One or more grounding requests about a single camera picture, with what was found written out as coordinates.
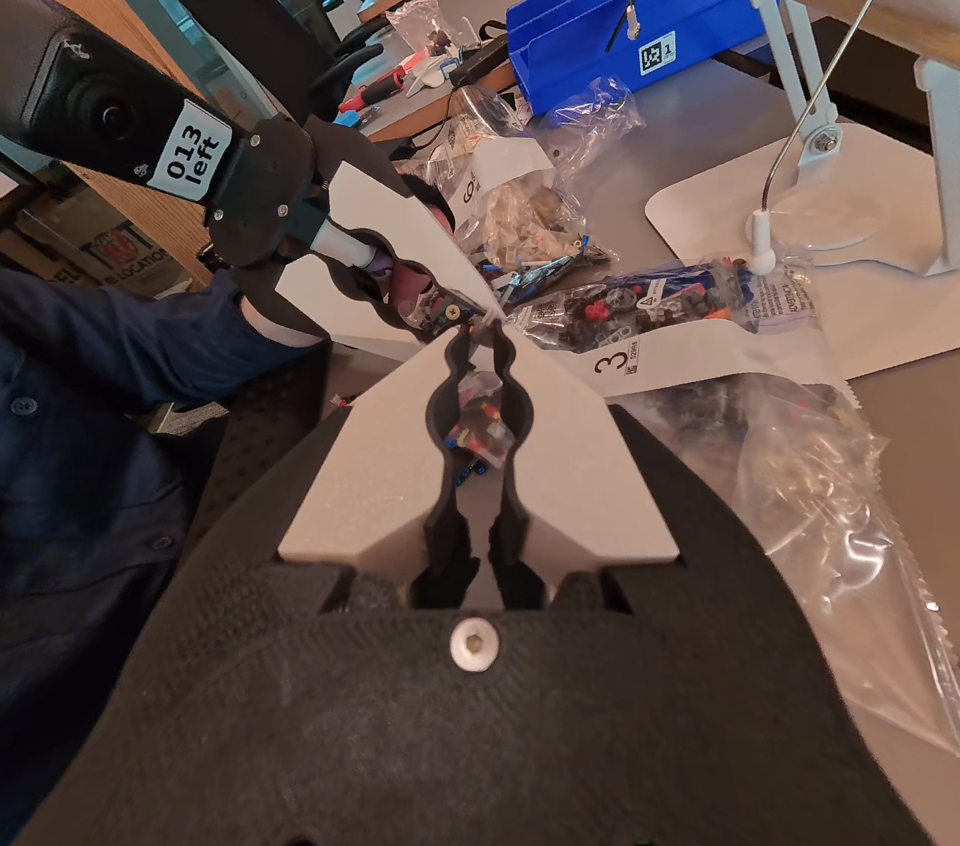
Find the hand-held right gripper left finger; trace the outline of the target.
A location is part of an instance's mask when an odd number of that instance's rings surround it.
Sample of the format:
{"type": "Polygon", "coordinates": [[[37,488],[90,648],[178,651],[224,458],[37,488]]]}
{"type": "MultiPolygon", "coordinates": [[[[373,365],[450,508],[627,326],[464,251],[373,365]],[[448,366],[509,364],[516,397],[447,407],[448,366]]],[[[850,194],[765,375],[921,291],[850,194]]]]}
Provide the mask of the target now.
{"type": "Polygon", "coordinates": [[[452,327],[344,411],[279,543],[283,561],[378,575],[421,608],[463,604],[479,560],[447,439],[470,354],[470,329],[452,327]]]}

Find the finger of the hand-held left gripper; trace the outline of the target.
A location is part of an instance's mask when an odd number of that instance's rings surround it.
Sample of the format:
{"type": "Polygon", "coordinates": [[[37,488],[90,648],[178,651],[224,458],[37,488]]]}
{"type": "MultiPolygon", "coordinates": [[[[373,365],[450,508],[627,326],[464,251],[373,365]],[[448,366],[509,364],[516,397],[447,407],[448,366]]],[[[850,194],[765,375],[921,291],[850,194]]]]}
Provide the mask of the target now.
{"type": "Polygon", "coordinates": [[[344,347],[405,362],[431,343],[382,300],[365,292],[354,267],[339,261],[294,261],[284,267],[275,288],[344,347]]]}
{"type": "Polygon", "coordinates": [[[328,216],[311,251],[370,275],[380,270],[386,295],[394,264],[407,264],[474,312],[499,308],[504,317],[494,292],[454,237],[413,196],[402,175],[390,173],[391,183],[386,183],[342,162],[329,182],[328,216]]]}

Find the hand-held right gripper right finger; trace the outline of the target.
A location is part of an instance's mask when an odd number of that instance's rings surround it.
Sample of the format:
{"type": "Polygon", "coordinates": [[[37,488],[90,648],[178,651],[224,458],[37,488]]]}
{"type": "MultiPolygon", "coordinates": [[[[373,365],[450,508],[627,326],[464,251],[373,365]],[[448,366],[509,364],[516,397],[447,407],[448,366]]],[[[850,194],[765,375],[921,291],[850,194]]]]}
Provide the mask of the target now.
{"type": "Polygon", "coordinates": [[[676,562],[619,414],[514,326],[490,333],[513,437],[488,556],[504,607],[539,610],[573,574],[676,562]]]}

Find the clear crimped plastic bag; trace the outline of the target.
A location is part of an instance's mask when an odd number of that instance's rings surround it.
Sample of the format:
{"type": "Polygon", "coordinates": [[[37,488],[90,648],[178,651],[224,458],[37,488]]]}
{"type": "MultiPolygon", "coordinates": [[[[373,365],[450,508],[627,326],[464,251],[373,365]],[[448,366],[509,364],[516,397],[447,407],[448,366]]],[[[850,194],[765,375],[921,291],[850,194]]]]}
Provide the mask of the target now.
{"type": "Polygon", "coordinates": [[[628,85],[617,76],[601,76],[544,113],[533,134],[558,178],[568,184],[646,125],[628,85]]]}

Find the person's left forearm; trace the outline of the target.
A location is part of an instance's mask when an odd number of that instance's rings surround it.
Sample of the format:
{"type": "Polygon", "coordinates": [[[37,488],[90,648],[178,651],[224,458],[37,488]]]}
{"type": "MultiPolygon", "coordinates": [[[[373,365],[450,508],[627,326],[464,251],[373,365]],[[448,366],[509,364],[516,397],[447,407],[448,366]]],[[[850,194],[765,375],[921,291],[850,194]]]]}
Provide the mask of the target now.
{"type": "Polygon", "coordinates": [[[149,299],[3,269],[1,320],[29,357],[125,412],[221,400],[322,343],[259,312],[232,272],[149,299]]]}

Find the partly built lego car chassis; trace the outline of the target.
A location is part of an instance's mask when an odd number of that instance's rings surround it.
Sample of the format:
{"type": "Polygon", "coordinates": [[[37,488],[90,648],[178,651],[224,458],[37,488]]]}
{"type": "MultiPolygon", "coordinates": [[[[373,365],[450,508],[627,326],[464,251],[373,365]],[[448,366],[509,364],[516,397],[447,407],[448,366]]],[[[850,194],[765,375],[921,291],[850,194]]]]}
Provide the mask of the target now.
{"type": "Polygon", "coordinates": [[[514,445],[501,415],[501,394],[501,379],[493,371],[474,370],[459,383],[459,418],[444,440],[457,487],[471,477],[501,470],[514,445]]]}

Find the person's left hand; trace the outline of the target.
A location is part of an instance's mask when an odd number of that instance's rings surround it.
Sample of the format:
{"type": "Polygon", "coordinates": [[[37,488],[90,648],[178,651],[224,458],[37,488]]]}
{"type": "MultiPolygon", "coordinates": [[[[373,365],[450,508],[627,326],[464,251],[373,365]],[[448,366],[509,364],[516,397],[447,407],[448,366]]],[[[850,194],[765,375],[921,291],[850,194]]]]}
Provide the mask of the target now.
{"type": "MultiPolygon", "coordinates": [[[[416,175],[404,174],[402,178],[414,198],[426,206],[448,236],[453,239],[453,212],[438,188],[416,175]]],[[[404,320],[408,320],[421,294],[431,288],[431,283],[430,276],[418,272],[407,264],[395,262],[389,280],[388,306],[404,320]]]]}

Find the dark perforated pad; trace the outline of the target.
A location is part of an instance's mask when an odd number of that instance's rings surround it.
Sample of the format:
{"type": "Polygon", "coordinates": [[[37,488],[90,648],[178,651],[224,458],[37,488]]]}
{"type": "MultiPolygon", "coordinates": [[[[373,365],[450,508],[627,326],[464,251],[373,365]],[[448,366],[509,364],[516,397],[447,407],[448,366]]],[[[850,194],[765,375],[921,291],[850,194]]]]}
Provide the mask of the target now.
{"type": "Polygon", "coordinates": [[[279,545],[306,495],[309,457],[301,455],[300,443],[321,422],[333,351],[333,342],[325,340],[234,397],[184,540],[181,566],[223,517],[243,536],[264,528],[279,545]]]}

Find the black chair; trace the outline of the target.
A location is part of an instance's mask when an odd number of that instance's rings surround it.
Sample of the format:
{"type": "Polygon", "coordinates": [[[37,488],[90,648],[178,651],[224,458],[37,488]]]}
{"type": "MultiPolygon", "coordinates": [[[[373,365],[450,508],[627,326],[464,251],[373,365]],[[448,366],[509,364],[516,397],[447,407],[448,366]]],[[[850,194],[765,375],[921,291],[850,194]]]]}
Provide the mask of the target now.
{"type": "Polygon", "coordinates": [[[331,51],[280,0],[177,1],[299,125],[335,120],[354,73],[384,51],[331,51]]]}

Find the brown cardboard box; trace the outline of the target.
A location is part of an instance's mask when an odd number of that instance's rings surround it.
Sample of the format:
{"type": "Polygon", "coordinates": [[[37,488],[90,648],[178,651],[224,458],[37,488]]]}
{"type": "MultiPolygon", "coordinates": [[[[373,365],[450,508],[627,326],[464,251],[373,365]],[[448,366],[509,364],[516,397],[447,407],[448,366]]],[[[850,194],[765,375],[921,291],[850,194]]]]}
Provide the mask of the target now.
{"type": "Polygon", "coordinates": [[[43,281],[150,298],[191,283],[169,252],[85,184],[65,199],[19,185],[1,206],[2,259],[43,281]]]}

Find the black rectangular case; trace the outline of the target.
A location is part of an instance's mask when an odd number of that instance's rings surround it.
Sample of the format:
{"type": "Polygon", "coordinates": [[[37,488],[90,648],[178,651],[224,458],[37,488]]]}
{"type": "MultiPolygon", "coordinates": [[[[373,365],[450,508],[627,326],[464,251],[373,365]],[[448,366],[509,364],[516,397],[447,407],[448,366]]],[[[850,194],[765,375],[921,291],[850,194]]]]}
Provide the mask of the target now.
{"type": "Polygon", "coordinates": [[[457,64],[449,75],[453,90],[477,85],[482,79],[509,62],[508,36],[502,33],[486,40],[457,64]]]}

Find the small clear parts bag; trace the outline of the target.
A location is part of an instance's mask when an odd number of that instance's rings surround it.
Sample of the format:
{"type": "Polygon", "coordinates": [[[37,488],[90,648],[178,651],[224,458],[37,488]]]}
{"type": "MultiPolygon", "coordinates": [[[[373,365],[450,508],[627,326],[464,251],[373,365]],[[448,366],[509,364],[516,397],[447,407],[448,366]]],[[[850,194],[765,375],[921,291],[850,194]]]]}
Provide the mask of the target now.
{"type": "Polygon", "coordinates": [[[447,21],[438,0],[408,0],[385,12],[393,30],[413,52],[431,55],[446,51],[451,44],[447,21]]]}

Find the blue plastic bin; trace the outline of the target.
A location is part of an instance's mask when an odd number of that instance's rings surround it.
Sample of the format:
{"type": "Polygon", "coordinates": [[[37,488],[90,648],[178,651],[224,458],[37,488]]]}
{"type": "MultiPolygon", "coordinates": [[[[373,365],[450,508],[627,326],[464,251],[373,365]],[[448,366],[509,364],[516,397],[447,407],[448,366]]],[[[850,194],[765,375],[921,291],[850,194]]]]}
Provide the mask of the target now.
{"type": "Polygon", "coordinates": [[[507,11],[510,62],[534,114],[549,112],[599,77],[630,90],[762,36],[751,0],[636,0],[640,32],[620,29],[628,0],[523,0],[507,11]]]}

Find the clear round plastic disc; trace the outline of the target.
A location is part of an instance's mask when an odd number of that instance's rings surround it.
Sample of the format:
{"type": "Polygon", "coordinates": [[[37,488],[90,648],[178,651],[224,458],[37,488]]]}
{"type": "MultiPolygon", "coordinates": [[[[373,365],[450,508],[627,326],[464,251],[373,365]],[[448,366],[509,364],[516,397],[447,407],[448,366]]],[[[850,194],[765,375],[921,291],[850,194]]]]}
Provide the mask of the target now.
{"type": "Polygon", "coordinates": [[[842,183],[794,187],[769,201],[769,213],[775,240],[810,252],[858,245],[887,221],[882,201],[842,183]]]}

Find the white wooden book stand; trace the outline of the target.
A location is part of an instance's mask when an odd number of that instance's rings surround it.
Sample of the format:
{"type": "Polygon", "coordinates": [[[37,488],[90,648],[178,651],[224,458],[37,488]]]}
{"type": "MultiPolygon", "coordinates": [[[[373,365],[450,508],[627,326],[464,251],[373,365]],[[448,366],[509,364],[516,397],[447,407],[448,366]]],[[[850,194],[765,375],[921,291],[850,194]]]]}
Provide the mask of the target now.
{"type": "Polygon", "coordinates": [[[846,185],[887,221],[852,247],[810,252],[822,324],[842,373],[858,378],[958,349],[959,0],[750,0],[797,124],[789,137],[654,194],[647,219],[681,259],[750,246],[754,213],[794,188],[846,185]],[[917,56],[932,154],[840,123],[810,23],[812,8],[917,56]]]}

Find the red handled pliers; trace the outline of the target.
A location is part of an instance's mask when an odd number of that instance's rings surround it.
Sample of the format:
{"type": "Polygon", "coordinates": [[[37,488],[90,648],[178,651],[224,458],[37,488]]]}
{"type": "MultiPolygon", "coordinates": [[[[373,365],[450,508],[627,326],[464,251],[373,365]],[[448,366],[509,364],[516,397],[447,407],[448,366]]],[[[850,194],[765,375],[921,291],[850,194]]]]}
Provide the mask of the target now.
{"type": "Polygon", "coordinates": [[[379,79],[365,84],[354,96],[339,104],[339,114],[360,112],[400,93],[403,89],[405,75],[404,67],[399,65],[379,79]]]}

